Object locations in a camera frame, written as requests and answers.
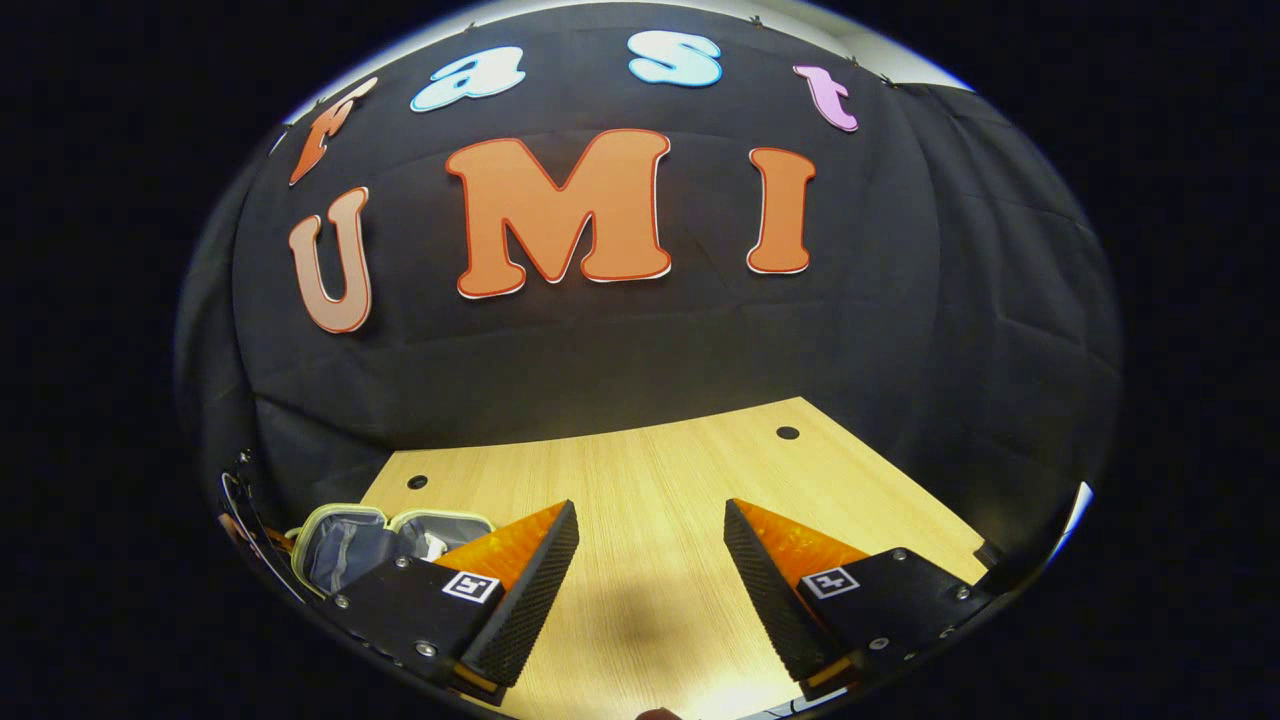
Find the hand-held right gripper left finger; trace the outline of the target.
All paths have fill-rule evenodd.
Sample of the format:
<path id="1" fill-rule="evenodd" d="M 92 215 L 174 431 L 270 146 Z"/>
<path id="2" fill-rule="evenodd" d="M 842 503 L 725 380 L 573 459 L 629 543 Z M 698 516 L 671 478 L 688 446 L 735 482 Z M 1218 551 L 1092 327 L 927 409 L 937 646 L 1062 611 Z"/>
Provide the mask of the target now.
<path id="1" fill-rule="evenodd" d="M 440 691 L 502 702 L 518 682 L 579 546 L 566 500 L 429 561 L 389 552 L 326 593 L 343 635 Z"/>

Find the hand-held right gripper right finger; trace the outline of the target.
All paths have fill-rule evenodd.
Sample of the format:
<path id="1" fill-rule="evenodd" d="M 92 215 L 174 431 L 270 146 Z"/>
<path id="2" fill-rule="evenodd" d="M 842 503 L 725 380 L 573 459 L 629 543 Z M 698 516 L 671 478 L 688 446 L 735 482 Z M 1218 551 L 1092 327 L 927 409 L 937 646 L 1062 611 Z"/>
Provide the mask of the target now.
<path id="1" fill-rule="evenodd" d="M 724 544 L 806 700 L 884 684 L 996 601 L 913 550 L 867 553 L 740 498 L 724 505 Z"/>

